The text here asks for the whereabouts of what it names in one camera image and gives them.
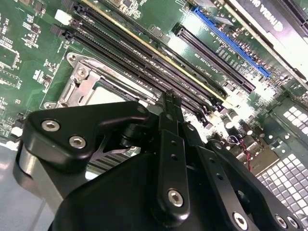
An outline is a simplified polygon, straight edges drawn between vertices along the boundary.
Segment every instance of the black metal bracket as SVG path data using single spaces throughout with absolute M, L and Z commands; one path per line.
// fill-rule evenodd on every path
M 56 212 L 51 230 L 303 230 L 220 142 L 204 145 L 171 91 L 156 106 L 159 115 L 125 102 L 27 118 L 16 161 Z M 130 146 L 141 153 L 86 183 L 91 158 Z

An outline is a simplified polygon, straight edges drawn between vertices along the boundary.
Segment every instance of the blue pcie slot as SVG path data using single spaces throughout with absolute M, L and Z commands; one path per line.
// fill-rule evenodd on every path
M 212 23 L 207 17 L 205 17 L 199 10 L 195 8 L 193 11 L 202 21 L 210 28 L 212 31 L 217 34 L 225 43 L 227 43 L 235 52 L 242 56 L 246 62 L 253 66 L 258 72 L 264 75 L 266 78 L 270 77 L 270 72 L 265 70 L 260 65 L 256 64 L 248 54 L 246 54 L 241 47 L 239 47 L 235 42 L 233 42 L 229 37 L 227 37 L 223 32 L 219 31 L 217 27 Z

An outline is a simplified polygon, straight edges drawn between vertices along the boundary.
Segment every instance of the perforated metal panel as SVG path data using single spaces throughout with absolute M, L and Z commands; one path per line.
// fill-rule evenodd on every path
M 258 176 L 265 185 L 308 228 L 308 170 L 289 155 Z

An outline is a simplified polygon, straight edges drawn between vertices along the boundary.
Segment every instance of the motherboard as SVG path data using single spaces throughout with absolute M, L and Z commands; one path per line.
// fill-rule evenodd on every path
M 303 60 L 284 59 L 235 2 L 1 1 L 0 142 L 16 149 L 36 110 L 120 101 L 151 108 L 170 89 L 204 142 L 262 138 L 263 120 L 280 101 L 291 95 L 307 105 L 308 75 Z M 247 2 L 266 15 L 261 1 Z M 307 16 L 308 3 L 297 5 Z

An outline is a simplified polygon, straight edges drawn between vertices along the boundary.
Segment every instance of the dimm slot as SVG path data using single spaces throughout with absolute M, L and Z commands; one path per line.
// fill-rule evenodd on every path
M 226 44 L 228 44 L 235 52 L 237 52 L 246 62 L 248 62 L 255 70 L 264 75 L 266 78 L 270 77 L 270 72 L 264 69 L 262 66 L 256 64 L 252 58 L 246 54 L 241 47 L 233 42 L 225 33 L 218 30 L 218 28 L 212 23 L 203 13 L 196 7 L 193 11 L 216 35 L 218 35 Z
M 83 30 L 85 35 L 92 35 L 94 36 L 96 41 L 101 41 L 107 43 L 110 47 L 113 49 L 118 49 L 121 47 L 120 52 L 122 52 L 124 55 L 129 57 L 130 61 L 133 61 L 138 66 L 141 66 L 143 69 L 146 69 L 152 76 L 157 76 L 157 72 L 160 72 L 160 76 L 164 76 L 168 83 L 170 83 L 173 87 L 181 86 L 183 90 L 187 90 L 189 92 L 192 92 L 193 94 L 190 95 L 190 97 L 196 101 L 199 102 L 201 105 L 206 103 L 206 101 L 209 101 L 209 99 L 203 95 L 201 92 L 199 92 L 197 89 L 194 89 L 188 82 L 184 81 L 183 79 L 177 78 L 176 76 L 173 76 L 171 73 L 166 72 L 163 70 L 163 67 L 159 65 L 152 65 L 150 60 L 149 63 L 146 63 L 144 59 L 144 54 L 141 54 L 141 57 L 137 57 L 137 55 L 133 55 L 133 53 L 128 50 L 128 48 L 123 45 L 122 43 L 115 40 L 113 37 L 109 36 L 107 33 L 103 32 L 99 28 L 97 28 L 94 25 L 90 25 L 89 23 L 84 23 L 79 27 L 81 30 Z
M 148 32 L 145 28 L 143 28 L 140 24 L 138 24 L 137 22 L 132 20 L 130 17 L 124 15 L 121 11 L 119 11 L 116 7 L 114 7 L 113 4 L 111 4 L 110 2 L 105 1 L 105 0 L 100 0 L 100 2 L 105 4 L 108 8 L 113 10 L 115 13 L 117 13 L 119 15 L 119 17 L 122 17 L 124 20 L 129 22 L 131 25 L 136 27 L 141 33 L 146 35 L 148 38 L 153 40 L 155 43 L 157 43 L 158 45 L 161 45 L 168 52 L 170 52 L 173 55 L 175 55 L 176 58 L 180 58 L 179 55 L 174 53 L 174 51 L 171 48 L 169 48 L 168 46 L 163 45 L 160 40 L 158 40 L 155 36 L 153 36 L 150 32 Z M 71 0 L 64 0 L 63 3 L 69 9 L 71 9 L 71 7 L 74 5 L 73 1 L 71 1 Z M 109 21 L 107 18 L 102 16 L 100 13 L 98 13 L 94 9 L 89 8 L 89 7 L 84 7 L 84 6 L 82 6 L 82 5 L 80 5 L 79 3 L 76 3 L 76 2 L 75 2 L 75 7 L 74 8 L 80 14 L 80 16 L 86 16 L 89 19 L 93 20 L 95 23 L 99 23 L 99 24 L 103 25 L 104 27 L 106 27 L 110 31 L 112 31 L 113 33 L 118 34 L 118 36 L 120 35 L 120 37 L 125 38 L 127 44 L 133 43 L 136 47 L 138 47 L 139 49 L 142 49 L 143 52 L 147 53 L 148 55 L 150 55 L 154 59 L 156 59 L 156 61 L 158 61 L 161 65 L 166 66 L 171 72 L 174 72 L 176 75 L 180 76 L 181 78 L 185 78 L 187 81 L 191 81 L 191 79 L 188 78 L 181 71 L 176 69 L 174 66 L 172 66 L 171 64 L 166 62 L 164 59 L 162 59 L 158 55 L 154 54 L 153 51 L 151 51 L 146 46 L 144 46 L 143 44 L 141 44 L 140 42 L 135 40 L 131 35 L 127 34 L 121 28 L 115 26 L 111 21 Z M 187 61 L 184 61 L 184 62 L 185 62 L 184 66 L 189 66 L 190 65 Z M 190 68 L 193 69 L 193 71 L 194 71 L 193 75 L 202 77 L 202 79 L 204 79 L 204 82 L 206 84 L 210 85 L 208 88 L 210 88 L 213 92 L 215 92 L 215 94 L 218 94 L 222 98 L 225 98 L 227 96 L 227 93 L 225 92 L 225 90 L 219 84 L 217 84 L 216 82 L 212 81 L 207 76 L 204 76 L 204 73 L 200 72 L 200 70 L 198 70 L 194 66 L 192 66 Z M 195 84 L 195 88 L 198 88 L 198 90 L 201 91 L 201 92 L 202 91 L 206 91 L 204 88 L 202 88 L 198 84 Z M 212 93 L 207 92 L 207 94 L 209 94 L 210 97 L 213 97 Z
M 198 105 L 196 102 L 192 101 L 191 99 L 186 97 L 186 94 L 183 93 L 181 90 L 172 87 L 167 82 L 162 80 L 158 77 L 153 77 L 149 73 L 144 72 L 144 70 L 139 67 L 138 65 L 122 59 L 117 54 L 106 50 L 103 46 L 96 41 L 92 40 L 89 37 L 86 37 L 80 32 L 75 32 L 74 34 L 70 33 L 68 36 L 70 39 L 75 40 L 76 42 L 82 44 L 83 46 L 87 47 L 90 51 L 95 52 L 96 54 L 100 55 L 101 58 L 112 60 L 113 62 L 117 63 L 119 66 L 123 67 L 123 69 L 128 72 L 136 75 L 142 79 L 142 81 L 146 82 L 150 86 L 154 86 L 155 88 L 159 89 L 160 91 L 167 91 L 169 89 L 173 89 L 175 94 L 178 95 L 183 99 L 183 107 L 192 113 L 196 114 L 199 111 L 202 111 L 202 107 Z
M 196 38 L 188 30 L 181 27 L 176 35 L 188 46 L 190 46 L 195 52 L 202 56 L 208 63 L 222 72 L 225 76 L 232 79 L 235 84 L 243 88 L 246 92 L 251 93 L 254 89 L 256 89 L 252 83 L 246 80 L 240 73 L 238 73 L 238 71 L 236 71 L 232 66 L 225 62 L 216 53 L 214 53 L 209 47 L 207 47 L 202 41 Z

